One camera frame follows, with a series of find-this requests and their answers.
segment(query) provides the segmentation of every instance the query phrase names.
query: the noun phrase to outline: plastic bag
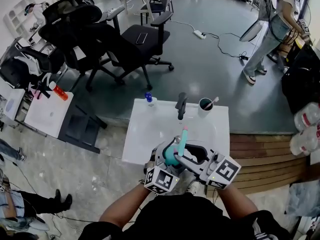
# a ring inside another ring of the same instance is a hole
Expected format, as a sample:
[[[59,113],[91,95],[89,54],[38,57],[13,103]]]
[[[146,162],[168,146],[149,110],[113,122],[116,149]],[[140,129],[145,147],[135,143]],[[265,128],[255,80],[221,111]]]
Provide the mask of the plastic bag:
[[[295,216],[319,216],[320,180],[292,184],[289,188],[286,212]]]

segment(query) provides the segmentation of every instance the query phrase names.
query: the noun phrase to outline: black t-shirt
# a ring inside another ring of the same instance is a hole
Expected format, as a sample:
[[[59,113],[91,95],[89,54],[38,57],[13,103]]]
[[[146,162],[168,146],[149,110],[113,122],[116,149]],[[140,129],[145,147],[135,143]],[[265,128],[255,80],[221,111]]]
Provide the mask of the black t-shirt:
[[[288,231],[275,221],[269,211],[262,210],[232,220],[223,216],[222,210],[208,199],[184,194],[157,196],[142,209],[135,223],[125,231],[109,222],[91,223],[83,229],[79,240],[268,238],[290,239]]]

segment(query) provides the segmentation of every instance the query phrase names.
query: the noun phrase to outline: gray floor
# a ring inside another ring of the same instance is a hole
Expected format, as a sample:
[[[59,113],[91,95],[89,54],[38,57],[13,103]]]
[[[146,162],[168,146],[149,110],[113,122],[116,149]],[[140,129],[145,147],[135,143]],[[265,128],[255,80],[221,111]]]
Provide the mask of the gray floor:
[[[102,10],[115,8],[118,0],[95,0]],[[141,0],[129,2],[134,12],[141,7]],[[173,21],[192,24],[196,30],[217,35],[234,33],[241,36],[257,19],[257,11],[247,3],[236,0],[173,0]],[[121,31],[132,24],[140,24],[140,17],[124,12],[119,15]],[[168,22],[165,29],[170,37],[163,47],[161,58],[171,61],[175,67],[169,72],[166,66],[149,65],[148,74],[153,85],[152,95],[158,100],[176,101],[180,92],[188,94],[188,102],[198,103],[203,97],[219,97],[217,105],[229,107],[229,125],[232,133],[292,133],[295,131],[293,116],[281,90],[282,73],[268,58],[264,65],[267,75],[256,76],[256,84],[251,86],[242,74],[243,65],[238,58],[220,53],[217,40],[207,36],[205,40],[193,34],[190,26]],[[239,42],[232,35],[223,35],[220,46],[232,55],[243,51],[250,56],[254,45]],[[113,68],[116,75],[121,68]],[[69,85],[75,75],[66,76]],[[108,75],[98,72],[93,80],[93,91],[84,91],[86,79],[75,90],[81,99],[89,99],[96,113],[103,118],[129,119],[135,98],[143,98],[146,81],[142,71],[136,70],[125,78],[125,86],[117,86]]]
[[[61,190],[63,198],[70,193],[73,196],[73,204],[71,210],[64,212],[64,216],[97,221],[109,205],[135,187],[138,180],[144,178],[143,166],[121,160],[126,132],[126,128],[114,126],[101,130],[97,141],[97,146],[101,149],[100,154],[50,136],[43,137],[26,128],[19,132],[18,129],[7,126],[3,132],[0,132],[0,138],[16,149],[22,147],[27,160],[17,164],[39,195],[46,198],[53,197],[55,189]],[[12,189],[17,190],[19,187],[23,191],[33,193],[19,169],[8,160],[6,160],[4,173],[8,176]],[[182,194],[193,180],[193,175],[185,171],[180,179],[172,194]],[[286,185],[266,192],[250,194],[248,197],[260,210],[270,211],[279,224],[290,231],[297,218],[284,214],[288,194],[289,185]],[[205,196],[204,186],[201,187],[197,196]],[[154,197],[154,194],[150,194],[141,207],[143,208]],[[219,198],[215,204],[223,210],[225,216],[228,216]],[[59,236],[58,230],[62,233],[60,240],[77,240],[85,225],[88,224],[60,219],[50,214],[43,214],[40,217],[49,225],[49,235]],[[40,239],[47,240],[47,237],[41,234]]]

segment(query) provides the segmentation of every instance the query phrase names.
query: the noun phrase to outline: black faucet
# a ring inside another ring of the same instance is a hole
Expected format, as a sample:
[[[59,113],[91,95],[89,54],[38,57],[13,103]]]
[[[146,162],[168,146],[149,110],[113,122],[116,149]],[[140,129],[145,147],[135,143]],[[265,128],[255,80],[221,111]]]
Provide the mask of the black faucet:
[[[184,113],[186,112],[186,105],[187,105],[187,94],[185,92],[181,92],[179,94],[178,102],[175,105],[175,108],[178,110],[178,119],[184,119]]]

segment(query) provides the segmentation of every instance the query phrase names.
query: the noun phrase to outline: cup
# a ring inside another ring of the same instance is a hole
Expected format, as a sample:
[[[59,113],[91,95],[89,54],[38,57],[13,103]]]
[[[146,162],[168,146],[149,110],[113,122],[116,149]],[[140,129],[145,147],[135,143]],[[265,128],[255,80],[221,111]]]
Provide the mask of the cup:
[[[200,118],[205,118],[213,109],[214,104],[211,99],[209,98],[202,98],[199,101],[198,106],[198,115]]]

